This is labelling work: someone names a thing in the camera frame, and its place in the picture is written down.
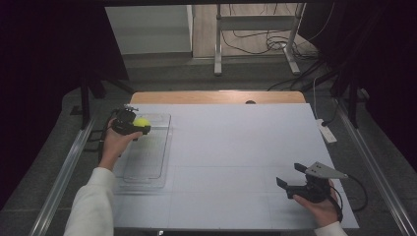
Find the white sleeve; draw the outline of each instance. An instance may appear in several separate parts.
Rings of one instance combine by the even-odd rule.
[[[341,228],[339,221],[328,226],[315,229],[314,232],[317,236],[347,236],[347,234]]]
[[[65,227],[69,235],[113,235],[114,174],[105,168],[93,170],[89,182],[77,193]]]

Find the white power strip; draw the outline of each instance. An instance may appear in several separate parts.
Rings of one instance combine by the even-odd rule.
[[[323,138],[327,144],[336,143],[337,139],[327,126],[322,126],[323,119],[317,119],[317,126],[319,127],[320,132],[322,132]]]

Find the white table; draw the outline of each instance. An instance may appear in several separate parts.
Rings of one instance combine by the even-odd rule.
[[[115,227],[144,230],[282,231],[315,228],[313,216],[276,186],[304,185],[294,162],[333,167],[311,107],[295,104],[134,104],[168,113],[173,128],[165,186],[116,195]],[[358,228],[343,197],[342,226]]]

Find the person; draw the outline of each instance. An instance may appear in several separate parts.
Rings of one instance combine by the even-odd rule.
[[[142,132],[122,136],[110,128],[111,122],[106,131],[102,159],[93,170],[88,183],[76,194],[64,236],[110,236],[114,233],[112,189],[116,178],[112,170],[129,142],[139,138]],[[334,191],[331,195],[337,199]],[[319,204],[310,203],[300,196],[294,196],[294,200],[313,214],[320,226],[315,230],[318,236],[346,235],[329,200]]]
[[[334,189],[331,189],[331,197],[337,201],[337,196]],[[310,201],[294,195],[293,199],[299,205],[305,207],[316,219],[319,225],[318,229],[315,229],[317,236],[346,236],[347,234],[341,228],[340,222],[337,220],[337,212],[334,205],[329,200],[324,200],[321,203],[313,204]]]

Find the yellow ball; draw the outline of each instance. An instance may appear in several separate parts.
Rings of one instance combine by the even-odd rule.
[[[138,127],[145,127],[145,126],[150,126],[150,122],[144,117],[141,117],[141,118],[135,119],[133,122],[133,125],[138,126]]]

